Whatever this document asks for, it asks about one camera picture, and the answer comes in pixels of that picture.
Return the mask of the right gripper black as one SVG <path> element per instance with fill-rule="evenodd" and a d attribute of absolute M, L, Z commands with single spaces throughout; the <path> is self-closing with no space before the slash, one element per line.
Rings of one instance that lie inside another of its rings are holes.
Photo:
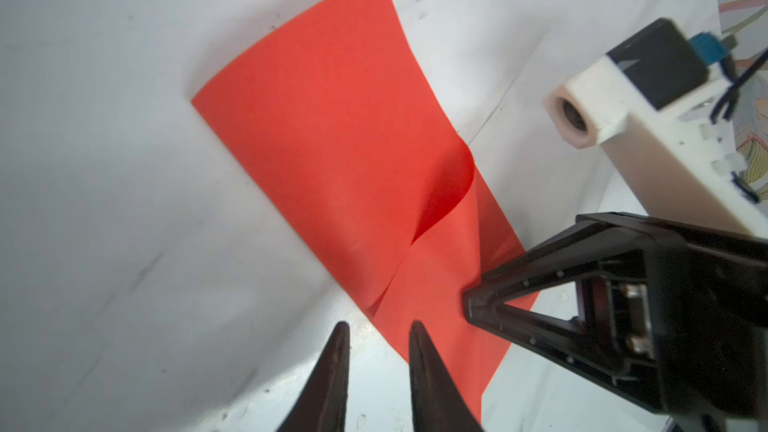
<path fill-rule="evenodd" d="M 578 313 L 515 306 L 573 284 Z M 682 431 L 767 427 L 767 243 L 632 214 L 576 224 L 462 294 L 469 324 Z"/>

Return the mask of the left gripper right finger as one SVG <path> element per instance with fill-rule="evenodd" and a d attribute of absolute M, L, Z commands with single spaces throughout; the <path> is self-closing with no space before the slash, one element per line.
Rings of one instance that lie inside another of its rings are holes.
<path fill-rule="evenodd" d="M 411 325 L 408 350 L 413 429 L 482 432 L 421 321 Z"/>

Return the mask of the red square paper sheet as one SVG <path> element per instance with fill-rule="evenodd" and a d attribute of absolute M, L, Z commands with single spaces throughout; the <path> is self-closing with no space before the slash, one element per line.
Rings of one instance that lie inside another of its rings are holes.
<path fill-rule="evenodd" d="M 218 72 L 193 106 L 401 355 L 429 332 L 472 415 L 506 341 L 461 295 L 523 246 L 442 110 L 393 0 L 323 0 Z"/>

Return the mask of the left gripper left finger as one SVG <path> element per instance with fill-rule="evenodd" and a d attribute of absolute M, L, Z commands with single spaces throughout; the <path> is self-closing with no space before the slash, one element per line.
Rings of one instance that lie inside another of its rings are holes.
<path fill-rule="evenodd" d="M 350 327 L 340 321 L 278 432 L 345 430 L 350 351 Z"/>

